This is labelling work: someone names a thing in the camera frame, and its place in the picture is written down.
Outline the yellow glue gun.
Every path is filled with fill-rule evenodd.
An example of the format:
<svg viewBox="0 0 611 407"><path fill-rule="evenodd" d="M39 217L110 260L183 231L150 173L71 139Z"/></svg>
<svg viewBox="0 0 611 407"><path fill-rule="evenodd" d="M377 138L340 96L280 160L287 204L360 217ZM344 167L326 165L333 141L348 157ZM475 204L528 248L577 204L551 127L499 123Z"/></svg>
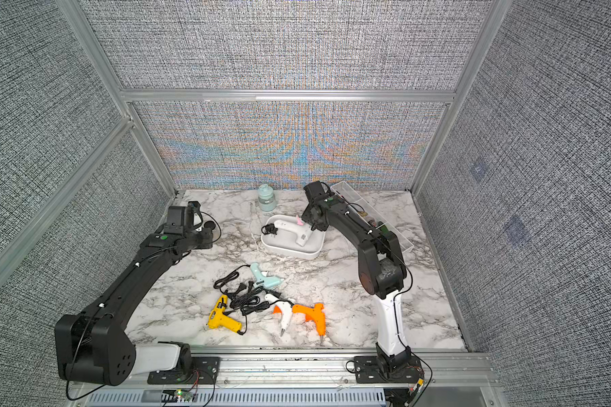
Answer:
<svg viewBox="0 0 611 407"><path fill-rule="evenodd" d="M234 320L227 313L228 296L223 294L216 302L208 317L207 327L211 330L226 328L227 330L243 335L243 324Z"/></svg>

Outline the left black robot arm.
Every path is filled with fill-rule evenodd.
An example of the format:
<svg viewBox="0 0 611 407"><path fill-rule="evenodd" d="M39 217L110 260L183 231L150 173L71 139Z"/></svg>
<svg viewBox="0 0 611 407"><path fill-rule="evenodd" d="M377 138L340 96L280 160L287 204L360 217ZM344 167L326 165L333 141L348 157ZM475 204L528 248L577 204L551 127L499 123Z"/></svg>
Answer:
<svg viewBox="0 0 611 407"><path fill-rule="evenodd" d="M149 234L122 274L76 315L54 327L59 377L65 381L117 386L134 373L137 349L126 329L132 314L171 267L193 250L211 249L212 220L200 203L171 206L166 223Z"/></svg>

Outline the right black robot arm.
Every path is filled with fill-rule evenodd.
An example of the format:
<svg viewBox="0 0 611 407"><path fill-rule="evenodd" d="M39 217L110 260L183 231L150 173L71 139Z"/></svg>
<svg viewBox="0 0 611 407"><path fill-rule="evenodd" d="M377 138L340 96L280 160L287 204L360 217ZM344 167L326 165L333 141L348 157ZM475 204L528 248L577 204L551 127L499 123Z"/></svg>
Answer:
<svg viewBox="0 0 611 407"><path fill-rule="evenodd" d="M377 363L380 374L392 378L412 365L413 354L402 330L402 295L408 269L397 235L368 223L332 191L313 181L304 187L308 205L301 218L313 230L338 230L355 248L358 277L373 296L378 317Z"/></svg>

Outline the white storage box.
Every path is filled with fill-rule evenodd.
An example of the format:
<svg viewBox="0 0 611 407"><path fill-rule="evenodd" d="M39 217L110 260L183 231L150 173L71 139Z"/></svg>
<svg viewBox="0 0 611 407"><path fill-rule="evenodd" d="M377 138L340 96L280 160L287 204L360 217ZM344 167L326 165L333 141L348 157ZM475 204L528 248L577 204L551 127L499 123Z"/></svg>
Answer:
<svg viewBox="0 0 611 407"><path fill-rule="evenodd" d="M295 217L296 216L274 215L267 220L266 224L279 219L295 221ZM313 231L307 244L304 247L300 247L295 243L295 234L291 232L279 231L277 235L264 235L261 232L261 242L265 248L273 254L295 257L298 259L316 259L322 251L325 236L326 232Z"/></svg>

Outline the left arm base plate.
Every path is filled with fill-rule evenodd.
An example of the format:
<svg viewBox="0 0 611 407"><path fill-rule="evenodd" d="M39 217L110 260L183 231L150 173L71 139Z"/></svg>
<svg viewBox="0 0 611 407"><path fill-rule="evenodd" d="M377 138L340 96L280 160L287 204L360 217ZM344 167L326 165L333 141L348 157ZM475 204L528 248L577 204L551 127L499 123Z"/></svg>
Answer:
<svg viewBox="0 0 611 407"><path fill-rule="evenodd" d="M215 384L220 371L220 357L193 357L192 361L178 365L169 371L153 371L149 373L149 385L183 385L183 384Z"/></svg>

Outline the white pink glue gun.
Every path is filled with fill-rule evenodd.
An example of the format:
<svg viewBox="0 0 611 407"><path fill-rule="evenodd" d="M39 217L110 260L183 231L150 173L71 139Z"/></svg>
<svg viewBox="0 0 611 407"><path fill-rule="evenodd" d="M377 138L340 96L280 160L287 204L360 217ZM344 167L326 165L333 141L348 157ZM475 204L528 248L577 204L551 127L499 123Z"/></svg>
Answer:
<svg viewBox="0 0 611 407"><path fill-rule="evenodd" d="M295 221L279 219L270 222L261 231L264 235L277 235L279 231L291 232L295 234L295 243L300 247L307 244L313 233L312 227L298 216L295 217Z"/></svg>

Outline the mint green glue gun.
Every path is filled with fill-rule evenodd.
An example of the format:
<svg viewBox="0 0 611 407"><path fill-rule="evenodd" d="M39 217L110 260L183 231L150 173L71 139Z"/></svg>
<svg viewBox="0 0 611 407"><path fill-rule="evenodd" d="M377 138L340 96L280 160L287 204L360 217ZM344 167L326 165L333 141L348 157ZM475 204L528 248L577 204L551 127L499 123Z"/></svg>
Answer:
<svg viewBox="0 0 611 407"><path fill-rule="evenodd" d="M256 279L253 284L255 288L262 287L272 289L276 288L284 282L283 278L281 277L269 276L268 274L266 274L266 272L261 270L258 263L251 263L249 265L249 268L251 269L251 272L254 278Z"/></svg>

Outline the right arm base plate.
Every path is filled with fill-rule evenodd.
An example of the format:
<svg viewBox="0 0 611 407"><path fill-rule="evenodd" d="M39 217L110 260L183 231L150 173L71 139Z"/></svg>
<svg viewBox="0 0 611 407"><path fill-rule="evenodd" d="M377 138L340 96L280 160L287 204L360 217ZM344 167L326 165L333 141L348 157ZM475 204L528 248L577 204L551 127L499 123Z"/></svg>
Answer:
<svg viewBox="0 0 611 407"><path fill-rule="evenodd" d="M380 367L376 356L355 356L352 364L356 382L361 384L416 384L422 383L425 379L424 370L418 362L392 373Z"/></svg>

